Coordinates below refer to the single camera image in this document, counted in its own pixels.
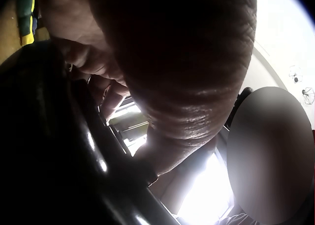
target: white ceiling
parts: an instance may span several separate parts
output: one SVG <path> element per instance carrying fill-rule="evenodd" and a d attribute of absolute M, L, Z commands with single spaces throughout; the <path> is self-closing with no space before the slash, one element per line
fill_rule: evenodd
<path fill-rule="evenodd" d="M 300 67 L 303 80 L 294 83 L 290 67 Z M 257 0 L 257 29 L 252 60 L 241 90 L 281 87 L 303 106 L 314 129 L 314 106 L 302 90 L 315 90 L 315 25 L 297 0 Z"/>

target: hand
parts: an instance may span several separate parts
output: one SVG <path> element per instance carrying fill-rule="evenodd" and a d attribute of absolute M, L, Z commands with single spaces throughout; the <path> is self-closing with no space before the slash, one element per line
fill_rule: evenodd
<path fill-rule="evenodd" d="M 73 48 L 73 62 L 82 72 L 106 73 L 123 87 L 126 81 L 150 122 L 135 158 L 151 162 L 157 174 L 222 128 L 251 59 L 256 0 L 41 1 L 51 35 L 81 46 Z M 104 66 L 87 68 L 95 61 L 89 57 Z M 102 91 L 106 81 L 97 79 Z"/>

